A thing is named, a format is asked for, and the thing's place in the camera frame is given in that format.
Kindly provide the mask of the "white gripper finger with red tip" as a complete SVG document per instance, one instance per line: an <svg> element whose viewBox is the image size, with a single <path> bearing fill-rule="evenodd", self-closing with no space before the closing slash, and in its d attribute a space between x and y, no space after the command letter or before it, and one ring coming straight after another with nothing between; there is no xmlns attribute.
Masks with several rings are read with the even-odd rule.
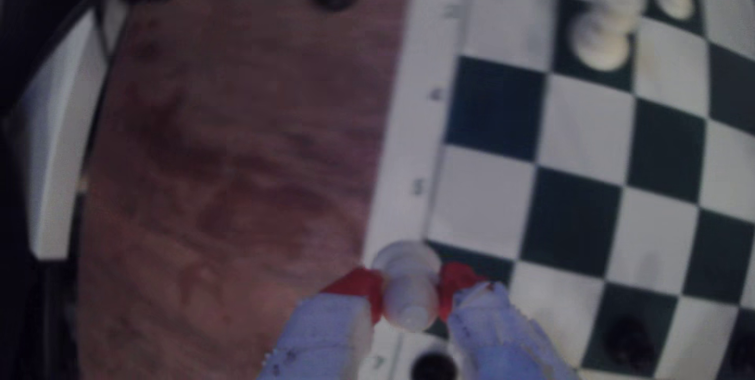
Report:
<svg viewBox="0 0 755 380"><path fill-rule="evenodd" d="M579 379L540 325L511 301L505 284L461 262L439 272L439 317L466 379Z"/></svg>
<svg viewBox="0 0 755 380"><path fill-rule="evenodd" d="M382 317L383 281L358 267L300 301L259 379L356 379Z"/></svg>

